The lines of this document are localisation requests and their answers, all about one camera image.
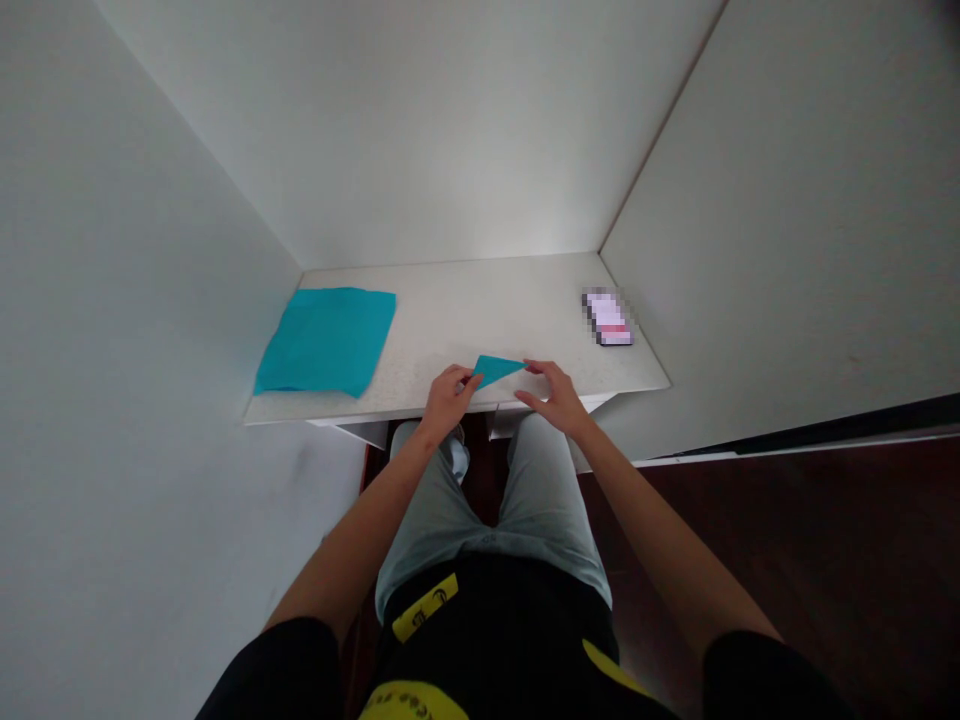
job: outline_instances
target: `left hand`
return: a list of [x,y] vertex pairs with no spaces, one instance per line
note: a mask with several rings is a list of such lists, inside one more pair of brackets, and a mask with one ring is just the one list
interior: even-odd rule
[[[467,411],[470,398],[483,381],[483,375],[472,375],[473,370],[462,365],[451,365],[430,386],[427,409],[423,412],[420,430],[435,443],[440,443]],[[466,383],[459,393],[457,387]]]

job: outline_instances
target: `white wall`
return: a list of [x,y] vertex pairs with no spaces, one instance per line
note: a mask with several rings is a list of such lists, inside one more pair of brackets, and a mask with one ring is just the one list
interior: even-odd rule
[[960,50],[916,0],[731,0],[603,259],[673,387],[634,460],[960,391]]
[[304,269],[597,250],[721,0],[97,0]]
[[0,22],[0,716],[192,717],[356,496],[244,429],[299,269],[92,3]]

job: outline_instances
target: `hand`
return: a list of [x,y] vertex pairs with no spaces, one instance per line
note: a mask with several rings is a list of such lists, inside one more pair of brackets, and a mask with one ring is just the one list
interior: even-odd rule
[[517,400],[536,410],[557,430],[576,440],[585,429],[590,427],[593,418],[580,402],[570,376],[564,373],[555,362],[526,358],[523,361],[527,363],[527,372],[546,376],[547,382],[550,383],[550,399],[543,402],[528,392],[518,390]]
[[[483,381],[483,374],[473,375],[473,370],[461,365],[451,365],[444,370],[430,386],[427,397],[427,409],[420,421],[420,430],[426,433],[434,443],[443,440],[453,430],[467,411],[470,398]],[[466,383],[461,392],[457,392],[460,383]]]

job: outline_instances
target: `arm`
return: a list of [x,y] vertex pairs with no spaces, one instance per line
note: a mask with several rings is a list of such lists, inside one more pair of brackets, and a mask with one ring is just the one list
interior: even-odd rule
[[342,644],[363,598],[376,580],[417,484],[440,441],[453,430],[483,380],[470,370],[447,368],[430,396],[413,437],[337,523],[293,581],[264,630],[296,617],[326,623]]
[[517,398],[577,443],[633,551],[698,657],[732,630],[780,640],[736,578],[593,421],[570,378],[555,363],[525,362],[528,370],[546,376],[552,394],[547,402],[526,392],[518,392]]

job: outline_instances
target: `forearm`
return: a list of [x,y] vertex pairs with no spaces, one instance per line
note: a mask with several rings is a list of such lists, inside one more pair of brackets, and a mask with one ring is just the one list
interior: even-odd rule
[[736,578],[592,420],[574,441],[630,545],[699,657],[731,630],[780,639]]
[[316,617],[342,643],[376,580],[436,441],[418,430],[317,548],[267,621]]

